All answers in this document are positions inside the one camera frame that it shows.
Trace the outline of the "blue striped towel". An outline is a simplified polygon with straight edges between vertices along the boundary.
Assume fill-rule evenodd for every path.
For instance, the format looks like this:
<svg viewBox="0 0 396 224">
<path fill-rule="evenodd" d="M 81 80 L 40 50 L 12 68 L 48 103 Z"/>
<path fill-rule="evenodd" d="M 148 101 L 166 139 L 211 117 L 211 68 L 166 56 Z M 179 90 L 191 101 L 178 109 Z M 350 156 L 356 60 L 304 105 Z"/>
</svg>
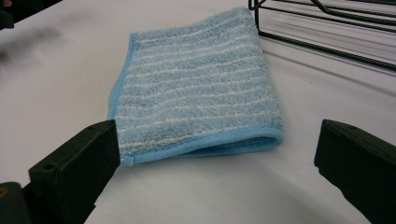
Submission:
<svg viewBox="0 0 396 224">
<path fill-rule="evenodd" d="M 276 90 L 244 7 L 132 34 L 107 116 L 127 166 L 264 151 L 283 141 Z"/>
</svg>

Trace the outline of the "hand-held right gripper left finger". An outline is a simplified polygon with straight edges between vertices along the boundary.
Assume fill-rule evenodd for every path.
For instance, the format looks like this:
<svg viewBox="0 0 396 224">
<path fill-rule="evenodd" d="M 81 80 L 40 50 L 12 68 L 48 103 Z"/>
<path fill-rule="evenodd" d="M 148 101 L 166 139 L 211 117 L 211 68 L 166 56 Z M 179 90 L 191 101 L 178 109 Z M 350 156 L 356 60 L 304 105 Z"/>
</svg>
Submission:
<svg viewBox="0 0 396 224">
<path fill-rule="evenodd" d="M 84 224 L 120 166 L 116 122 L 93 124 L 29 169 L 34 224 Z"/>
</svg>

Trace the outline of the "black wire rack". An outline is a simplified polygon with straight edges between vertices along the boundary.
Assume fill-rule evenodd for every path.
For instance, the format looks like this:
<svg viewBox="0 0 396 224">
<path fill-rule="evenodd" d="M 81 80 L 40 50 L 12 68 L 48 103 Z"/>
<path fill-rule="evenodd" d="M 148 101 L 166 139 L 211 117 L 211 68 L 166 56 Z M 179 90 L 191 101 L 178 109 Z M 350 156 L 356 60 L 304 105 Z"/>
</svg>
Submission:
<svg viewBox="0 0 396 224">
<path fill-rule="evenodd" d="M 285 4 L 300 5 L 305 7 L 315 7 L 322 13 L 322 16 L 315 14 L 308 14 L 290 9 L 282 9 L 278 7 L 268 7 L 267 1 L 275 1 Z M 260 27 L 260 10 L 273 10 L 276 12 L 287 13 L 305 18 L 317 19 L 320 21 L 331 21 L 340 24 L 347 24 L 357 26 L 360 28 L 367 28 L 369 30 L 381 31 L 385 33 L 396 34 L 396 13 L 370 11 L 363 8 L 342 7 L 327 5 L 323 0 L 247 0 L 247 6 L 250 11 L 254 12 L 254 21 L 258 30 L 259 36 L 267 37 L 276 41 L 292 44 L 298 47 L 312 49 L 321 53 L 330 54 L 335 57 L 347 59 L 355 63 L 363 63 L 372 67 L 396 72 L 395 63 L 387 63 L 377 59 L 360 56 L 354 53 L 342 51 L 340 49 L 332 49 L 318 44 L 308 43 L 306 41 L 293 39 L 290 37 L 271 34 L 264 32 Z"/>
</svg>

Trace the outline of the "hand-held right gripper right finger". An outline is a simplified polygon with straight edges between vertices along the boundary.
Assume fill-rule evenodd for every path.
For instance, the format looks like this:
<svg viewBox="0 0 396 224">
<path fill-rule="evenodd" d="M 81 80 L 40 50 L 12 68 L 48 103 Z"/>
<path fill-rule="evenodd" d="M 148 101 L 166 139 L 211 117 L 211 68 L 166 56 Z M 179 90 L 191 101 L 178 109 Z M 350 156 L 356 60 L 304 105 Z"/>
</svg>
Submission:
<svg viewBox="0 0 396 224">
<path fill-rule="evenodd" d="M 396 146 L 325 119 L 314 164 L 372 224 L 396 224 Z"/>
</svg>

